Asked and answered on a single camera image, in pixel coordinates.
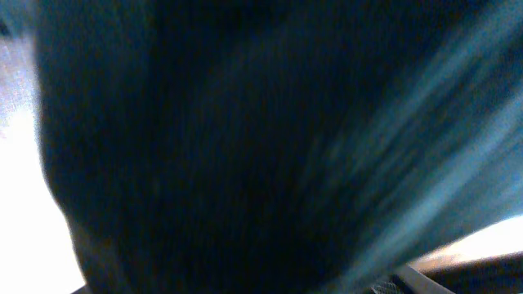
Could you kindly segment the black garment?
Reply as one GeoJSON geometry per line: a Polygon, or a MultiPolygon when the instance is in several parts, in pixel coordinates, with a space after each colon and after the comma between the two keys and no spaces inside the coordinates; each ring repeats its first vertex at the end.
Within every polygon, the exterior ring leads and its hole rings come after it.
{"type": "Polygon", "coordinates": [[[519,1],[4,1],[92,293],[358,292],[522,211],[519,1]]]}

